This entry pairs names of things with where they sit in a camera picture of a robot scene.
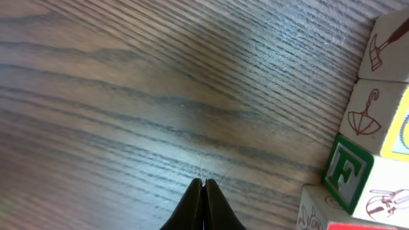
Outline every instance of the green border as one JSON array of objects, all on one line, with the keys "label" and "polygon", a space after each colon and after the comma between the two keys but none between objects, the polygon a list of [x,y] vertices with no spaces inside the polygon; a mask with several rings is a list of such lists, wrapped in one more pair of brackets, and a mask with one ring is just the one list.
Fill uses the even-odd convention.
[{"label": "green border", "polygon": [[[348,148],[350,151],[355,153],[359,158],[363,159],[367,163],[367,167],[365,168],[365,171],[362,175],[362,179],[358,184],[358,187],[352,197],[352,200],[349,206],[347,206],[346,203],[344,203],[344,201],[341,198],[339,198],[338,193],[334,191],[334,189],[329,185],[329,182],[325,179],[325,176],[327,175],[330,169],[330,164],[332,162],[332,159],[334,158],[335,150],[337,149],[337,146],[339,143],[341,143],[343,146]],[[322,182],[326,186],[328,191],[332,194],[332,196],[335,197],[338,203],[346,210],[346,212],[349,215],[352,215],[352,213],[355,211],[355,208],[357,207],[359,197],[364,189],[366,181],[368,180],[369,174],[372,171],[373,163],[374,163],[374,156],[372,156],[372,154],[370,154],[368,151],[358,147],[356,144],[352,143],[350,140],[348,140],[346,137],[342,135],[338,135],[336,137],[334,141],[334,145],[332,146],[332,149],[331,149],[331,156],[328,158],[327,166],[325,168],[324,175],[322,176]]]}]

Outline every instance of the table surface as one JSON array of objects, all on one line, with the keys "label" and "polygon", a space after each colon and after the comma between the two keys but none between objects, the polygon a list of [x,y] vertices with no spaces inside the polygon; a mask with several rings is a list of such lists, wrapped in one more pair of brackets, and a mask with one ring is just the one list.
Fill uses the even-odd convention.
[{"label": "table surface", "polygon": [[374,19],[409,1],[0,1],[0,228],[158,229],[213,178],[294,229]]}]

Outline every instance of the alphabet block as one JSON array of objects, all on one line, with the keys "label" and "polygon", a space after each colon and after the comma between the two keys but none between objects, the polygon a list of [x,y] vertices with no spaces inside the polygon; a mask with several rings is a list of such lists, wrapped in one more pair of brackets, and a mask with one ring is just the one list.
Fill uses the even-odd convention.
[{"label": "alphabet block", "polygon": [[377,18],[362,58],[362,79],[409,82],[409,9]]},{"label": "alphabet block", "polygon": [[406,83],[359,80],[339,132],[374,155],[409,162],[408,87]]},{"label": "alphabet block", "polygon": [[350,217],[322,186],[304,185],[297,230],[387,230],[395,227]]},{"label": "alphabet block", "polygon": [[409,227],[407,163],[378,157],[339,135],[324,186],[352,217]]}]

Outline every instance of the wooden block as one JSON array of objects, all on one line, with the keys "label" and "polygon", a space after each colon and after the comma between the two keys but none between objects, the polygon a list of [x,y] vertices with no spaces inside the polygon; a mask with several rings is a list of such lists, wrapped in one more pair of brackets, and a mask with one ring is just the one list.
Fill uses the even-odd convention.
[{"label": "wooden block", "polygon": [[297,230],[396,229],[350,217],[322,186],[304,185],[297,218]]},{"label": "wooden block", "polygon": [[359,68],[359,77],[409,82],[409,9],[377,18]]},{"label": "wooden block", "polygon": [[372,154],[409,162],[408,86],[359,80],[339,132]]},{"label": "wooden block", "polygon": [[323,183],[352,217],[409,227],[408,166],[372,155],[339,135]]}]

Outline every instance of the red drawing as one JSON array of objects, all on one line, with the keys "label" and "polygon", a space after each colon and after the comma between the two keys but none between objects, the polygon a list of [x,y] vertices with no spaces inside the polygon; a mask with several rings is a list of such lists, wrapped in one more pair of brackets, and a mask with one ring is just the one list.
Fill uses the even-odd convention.
[{"label": "red drawing", "polygon": [[357,135],[373,134],[381,128],[381,125],[372,117],[368,115],[369,106],[372,100],[377,100],[379,97],[379,90],[373,89],[369,94],[366,108],[362,112],[349,112],[348,121],[350,126],[357,133]]},{"label": "red drawing", "polygon": [[301,207],[302,216],[298,218],[298,224],[302,230],[323,230],[321,221],[315,215],[315,209],[311,211],[311,216],[307,215],[305,206]]},{"label": "red drawing", "polygon": [[366,212],[374,220],[387,219],[390,216],[405,210],[405,215],[409,211],[409,189],[401,189],[395,192],[372,189],[370,193],[376,195],[366,204]]},{"label": "red drawing", "polygon": [[325,202],[331,208],[336,208],[338,210],[344,210],[343,207],[341,207],[341,205],[339,205],[338,201],[335,200],[335,198],[332,195],[326,196]]},{"label": "red drawing", "polygon": [[371,40],[371,44],[369,46],[369,58],[371,59],[371,69],[372,72],[375,71],[382,65],[382,59],[380,57],[380,52],[386,48],[392,42],[400,39],[406,32],[409,31],[409,19],[407,19],[404,23],[401,24],[390,36],[389,38],[383,42],[381,45],[376,45],[376,37],[378,34],[376,33]]}]

